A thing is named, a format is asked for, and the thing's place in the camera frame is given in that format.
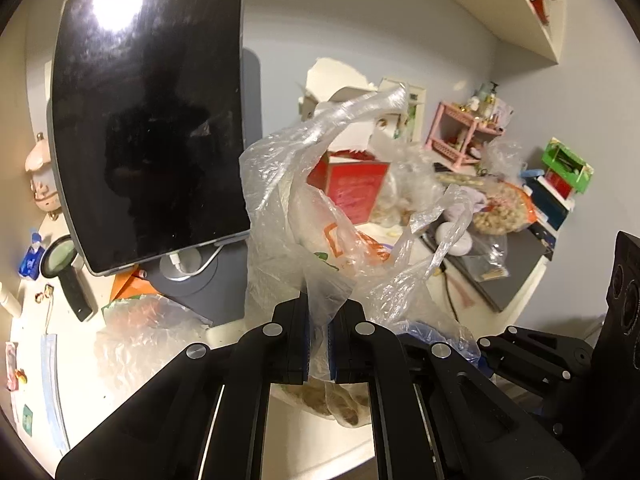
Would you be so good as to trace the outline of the clear wrapper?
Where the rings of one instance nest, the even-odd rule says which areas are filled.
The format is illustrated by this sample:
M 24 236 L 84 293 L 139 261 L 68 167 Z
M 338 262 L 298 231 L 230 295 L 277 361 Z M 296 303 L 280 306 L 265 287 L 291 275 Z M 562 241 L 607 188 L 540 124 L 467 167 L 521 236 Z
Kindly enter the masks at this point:
M 205 340 L 209 320 L 160 295 L 117 299 L 101 309 L 94 355 L 102 384 L 130 396 L 186 346 Z

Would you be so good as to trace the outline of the clear plastic bag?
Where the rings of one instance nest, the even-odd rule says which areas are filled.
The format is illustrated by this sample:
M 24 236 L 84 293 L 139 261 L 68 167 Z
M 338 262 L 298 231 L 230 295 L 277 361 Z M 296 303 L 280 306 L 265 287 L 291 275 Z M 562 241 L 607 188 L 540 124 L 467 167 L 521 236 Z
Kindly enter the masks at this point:
M 277 398 L 302 410 L 333 419 L 346 428 L 370 424 L 365 384 L 334 382 L 329 363 L 329 324 L 349 299 L 360 302 L 367 320 L 396 335 L 431 344 L 446 342 L 477 363 L 480 349 L 471 332 L 434 304 L 427 288 L 448 252 L 436 244 L 442 222 L 454 222 L 457 234 L 476 211 L 471 192 L 451 183 L 439 186 L 431 162 L 414 146 L 378 140 L 390 155 L 392 173 L 420 177 L 426 192 L 391 250 L 375 245 L 320 188 L 308 183 L 311 171 L 347 126 L 378 115 L 405 113 L 404 84 L 358 96 L 295 127 L 266 136 L 240 157 L 242 189 L 250 232 L 247 240 L 245 312 L 258 322 L 276 304 L 301 292 L 310 315 L 309 376 L 299 386 L 279 386 Z

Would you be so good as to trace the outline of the black notebook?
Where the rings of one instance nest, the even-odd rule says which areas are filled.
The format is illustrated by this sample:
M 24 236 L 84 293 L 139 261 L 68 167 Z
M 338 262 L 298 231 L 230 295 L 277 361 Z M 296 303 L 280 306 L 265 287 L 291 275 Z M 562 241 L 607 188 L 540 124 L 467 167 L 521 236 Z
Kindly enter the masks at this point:
M 518 291 L 546 255 L 546 248 L 529 230 L 505 236 L 472 236 L 471 251 L 454 256 L 446 265 L 457 269 L 496 312 L 506 310 Z

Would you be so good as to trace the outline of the white desk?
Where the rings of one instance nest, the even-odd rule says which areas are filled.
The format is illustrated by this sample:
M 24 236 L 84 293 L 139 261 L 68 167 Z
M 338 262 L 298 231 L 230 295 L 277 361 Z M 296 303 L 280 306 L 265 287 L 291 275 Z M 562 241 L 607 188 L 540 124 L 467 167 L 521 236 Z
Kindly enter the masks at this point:
M 480 302 L 451 316 L 429 301 L 398 322 L 362 295 L 340 300 L 314 319 L 314 280 L 304 278 L 266 310 L 214 328 L 165 298 L 113 304 L 109 278 L 77 271 L 80 255 L 63 219 L 39 232 L 52 257 L 79 282 L 89 317 L 81 321 L 60 278 L 24 289 L 11 341 L 26 377 L 12 394 L 16 430 L 32 456 L 59 479 L 331 479 L 375 458 L 397 457 L 402 469 L 431 463 L 427 437 L 405 450 L 376 435 L 378 425 L 420 429 L 400 337 L 436 326 L 435 348 L 461 356 L 472 344 L 511 328 L 538 284 L 528 278 L 501 312 Z M 337 325 L 356 318 L 347 338 L 373 353 L 376 376 L 331 375 Z M 288 387 L 328 375 L 331 388 L 361 390 L 356 424 L 286 403 Z

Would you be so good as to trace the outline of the bag of nuts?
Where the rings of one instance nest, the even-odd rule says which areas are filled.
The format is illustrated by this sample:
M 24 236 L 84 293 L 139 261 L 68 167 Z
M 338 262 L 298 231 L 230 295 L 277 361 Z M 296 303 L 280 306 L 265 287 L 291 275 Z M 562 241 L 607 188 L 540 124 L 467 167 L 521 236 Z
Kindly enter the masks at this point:
M 473 226 L 485 235 L 500 236 L 528 228 L 537 220 L 530 197 L 522 188 L 499 182 L 487 194 L 486 207 L 473 216 Z

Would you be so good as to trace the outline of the white computer mouse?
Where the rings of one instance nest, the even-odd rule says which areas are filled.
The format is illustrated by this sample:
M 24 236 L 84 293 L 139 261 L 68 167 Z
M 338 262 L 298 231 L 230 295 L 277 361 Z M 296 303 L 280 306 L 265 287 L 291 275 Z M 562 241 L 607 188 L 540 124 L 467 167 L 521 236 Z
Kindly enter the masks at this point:
M 446 243 L 448 245 L 447 254 L 454 257 L 469 255 L 473 248 L 472 236 L 468 231 L 457 234 L 454 222 L 442 222 L 435 231 L 437 245 Z

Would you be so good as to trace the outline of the blue face mask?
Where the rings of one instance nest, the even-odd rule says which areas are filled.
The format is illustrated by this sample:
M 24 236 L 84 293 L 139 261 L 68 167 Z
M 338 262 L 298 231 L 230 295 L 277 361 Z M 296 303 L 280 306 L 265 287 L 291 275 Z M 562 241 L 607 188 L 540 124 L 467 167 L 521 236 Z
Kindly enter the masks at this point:
M 58 452 L 64 456 L 70 450 L 70 440 L 58 388 L 58 336 L 55 334 L 41 339 L 41 381 L 47 425 Z

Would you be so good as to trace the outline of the green box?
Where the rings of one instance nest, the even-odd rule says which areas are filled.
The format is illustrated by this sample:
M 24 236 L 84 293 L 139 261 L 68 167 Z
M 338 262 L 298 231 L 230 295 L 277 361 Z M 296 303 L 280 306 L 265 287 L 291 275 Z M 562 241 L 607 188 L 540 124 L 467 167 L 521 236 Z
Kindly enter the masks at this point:
M 541 161 L 575 192 L 584 194 L 590 185 L 594 169 L 565 143 L 552 138 L 544 149 Z

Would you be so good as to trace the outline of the black magnifying glass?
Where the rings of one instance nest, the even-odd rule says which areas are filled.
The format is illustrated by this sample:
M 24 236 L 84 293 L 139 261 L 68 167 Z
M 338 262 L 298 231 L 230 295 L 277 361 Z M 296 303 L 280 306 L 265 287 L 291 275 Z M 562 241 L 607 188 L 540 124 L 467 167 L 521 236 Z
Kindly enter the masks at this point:
M 85 296 L 74 263 L 79 259 L 72 238 L 66 234 L 57 238 L 44 252 L 40 273 L 48 280 L 57 278 L 70 310 L 79 322 L 85 322 L 93 314 Z

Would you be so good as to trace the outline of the pink small shelf rack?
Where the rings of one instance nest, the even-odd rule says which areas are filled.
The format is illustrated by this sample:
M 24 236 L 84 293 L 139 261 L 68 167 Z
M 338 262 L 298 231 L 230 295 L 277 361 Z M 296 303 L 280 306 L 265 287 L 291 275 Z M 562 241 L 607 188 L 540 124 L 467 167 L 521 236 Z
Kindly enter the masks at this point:
M 494 125 L 442 101 L 438 104 L 424 148 L 442 157 L 449 169 L 460 171 L 477 165 L 483 145 L 500 136 L 503 131 Z

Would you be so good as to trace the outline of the torn white red box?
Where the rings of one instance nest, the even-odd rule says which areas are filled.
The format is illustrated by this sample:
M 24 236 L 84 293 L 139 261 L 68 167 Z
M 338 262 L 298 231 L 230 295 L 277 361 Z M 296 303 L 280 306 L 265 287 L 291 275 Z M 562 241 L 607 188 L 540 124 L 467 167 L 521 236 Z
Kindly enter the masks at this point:
M 390 77 L 374 84 L 346 63 L 318 58 L 307 72 L 304 95 L 298 100 L 300 118 L 309 120 L 358 96 L 398 84 L 399 80 Z M 383 116 L 403 114 L 393 112 L 353 122 L 332 141 L 308 177 L 308 183 L 325 192 L 352 223 L 370 220 L 390 168 L 390 156 L 382 153 L 378 143 L 386 134 L 376 124 Z

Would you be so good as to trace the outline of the round head figurine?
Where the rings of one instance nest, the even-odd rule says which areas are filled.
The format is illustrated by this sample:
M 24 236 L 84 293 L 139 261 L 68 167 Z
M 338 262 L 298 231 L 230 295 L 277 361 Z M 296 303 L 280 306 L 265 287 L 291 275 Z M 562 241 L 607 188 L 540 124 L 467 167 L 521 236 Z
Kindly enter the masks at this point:
M 62 210 L 60 194 L 56 188 L 49 143 L 42 132 L 25 160 L 32 198 L 36 206 L 55 221 Z

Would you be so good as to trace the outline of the framed picture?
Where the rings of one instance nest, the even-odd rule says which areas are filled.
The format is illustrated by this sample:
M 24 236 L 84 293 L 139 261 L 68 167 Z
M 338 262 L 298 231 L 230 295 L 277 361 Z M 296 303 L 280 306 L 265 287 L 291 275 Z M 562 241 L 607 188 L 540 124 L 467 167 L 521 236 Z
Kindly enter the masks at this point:
M 408 110 L 403 115 L 386 115 L 378 120 L 378 128 L 391 139 L 420 143 L 423 136 L 426 89 L 404 82 L 409 92 Z

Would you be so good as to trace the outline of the black tablet screen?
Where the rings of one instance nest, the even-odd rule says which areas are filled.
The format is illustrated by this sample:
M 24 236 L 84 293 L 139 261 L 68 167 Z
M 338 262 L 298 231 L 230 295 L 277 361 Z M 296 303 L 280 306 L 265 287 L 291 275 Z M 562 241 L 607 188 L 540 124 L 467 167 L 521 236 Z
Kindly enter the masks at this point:
M 91 273 L 236 240 L 243 0 L 65 0 L 51 153 Z

